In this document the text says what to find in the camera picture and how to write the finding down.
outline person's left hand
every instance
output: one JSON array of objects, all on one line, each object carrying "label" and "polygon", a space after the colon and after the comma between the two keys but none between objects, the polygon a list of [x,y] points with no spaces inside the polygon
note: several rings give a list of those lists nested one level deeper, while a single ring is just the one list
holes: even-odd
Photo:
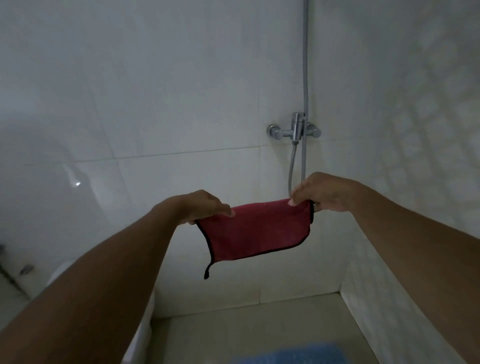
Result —
[{"label": "person's left hand", "polygon": [[223,204],[217,197],[204,190],[182,194],[172,197],[172,199],[177,200],[182,207],[183,214],[180,224],[188,222],[190,225],[194,225],[195,220],[217,214],[231,218],[235,216],[229,205]]}]

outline person's right arm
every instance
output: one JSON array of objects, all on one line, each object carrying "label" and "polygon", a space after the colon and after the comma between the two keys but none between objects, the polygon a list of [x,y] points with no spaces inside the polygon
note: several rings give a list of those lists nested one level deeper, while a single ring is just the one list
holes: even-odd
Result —
[{"label": "person's right arm", "polygon": [[468,363],[480,363],[480,240],[359,182],[314,173],[290,204],[350,211],[413,301]]}]

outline faucet knob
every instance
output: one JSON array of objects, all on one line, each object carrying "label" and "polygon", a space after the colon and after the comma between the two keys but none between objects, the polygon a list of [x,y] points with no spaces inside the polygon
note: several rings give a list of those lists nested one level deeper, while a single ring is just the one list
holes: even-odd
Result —
[{"label": "faucet knob", "polygon": [[278,124],[270,124],[267,126],[267,134],[276,140],[282,140],[283,132]]},{"label": "faucet knob", "polygon": [[322,135],[322,131],[317,128],[314,124],[307,125],[307,135],[313,136],[314,138],[320,138]]}]

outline hand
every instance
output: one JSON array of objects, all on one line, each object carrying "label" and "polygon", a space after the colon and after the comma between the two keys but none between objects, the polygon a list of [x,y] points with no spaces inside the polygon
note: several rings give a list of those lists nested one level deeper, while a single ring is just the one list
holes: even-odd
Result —
[{"label": "hand", "polygon": [[312,200],[316,202],[315,212],[320,210],[349,211],[358,186],[363,185],[346,178],[315,172],[293,190],[288,204],[296,206],[305,200]]},{"label": "hand", "polygon": [[194,225],[195,220],[217,214],[231,218],[235,216],[235,212],[229,205],[223,204],[217,197],[204,190],[174,196],[168,200],[172,200],[180,206],[181,218],[179,224],[188,222],[190,225]]}]

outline blue rug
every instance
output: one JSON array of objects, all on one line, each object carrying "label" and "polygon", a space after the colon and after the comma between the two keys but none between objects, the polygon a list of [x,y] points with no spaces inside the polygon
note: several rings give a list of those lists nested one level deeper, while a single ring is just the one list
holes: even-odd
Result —
[{"label": "blue rug", "polygon": [[311,345],[304,348],[277,352],[242,359],[236,364],[348,364],[343,352],[332,344]]}]

